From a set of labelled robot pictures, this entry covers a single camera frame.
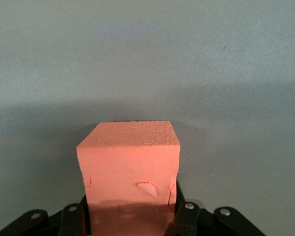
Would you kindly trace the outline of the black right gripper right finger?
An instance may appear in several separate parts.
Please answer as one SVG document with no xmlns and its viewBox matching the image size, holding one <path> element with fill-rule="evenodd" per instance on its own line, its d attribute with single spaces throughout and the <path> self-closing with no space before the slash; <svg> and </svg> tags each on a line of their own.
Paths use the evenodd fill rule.
<svg viewBox="0 0 295 236">
<path fill-rule="evenodd" d="M 175 217 L 166 228 L 167 236 L 262 236 L 264 233 L 237 209 L 218 207 L 213 213 L 185 200 L 176 183 Z"/>
</svg>

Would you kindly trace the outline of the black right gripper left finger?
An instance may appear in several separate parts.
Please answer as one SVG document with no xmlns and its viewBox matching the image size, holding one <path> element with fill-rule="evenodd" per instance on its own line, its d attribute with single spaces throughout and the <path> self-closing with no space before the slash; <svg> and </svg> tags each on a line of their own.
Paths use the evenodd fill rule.
<svg viewBox="0 0 295 236">
<path fill-rule="evenodd" d="M 86 196 L 53 215 L 42 209 L 27 211 L 0 230 L 0 236 L 90 236 Z"/>
</svg>

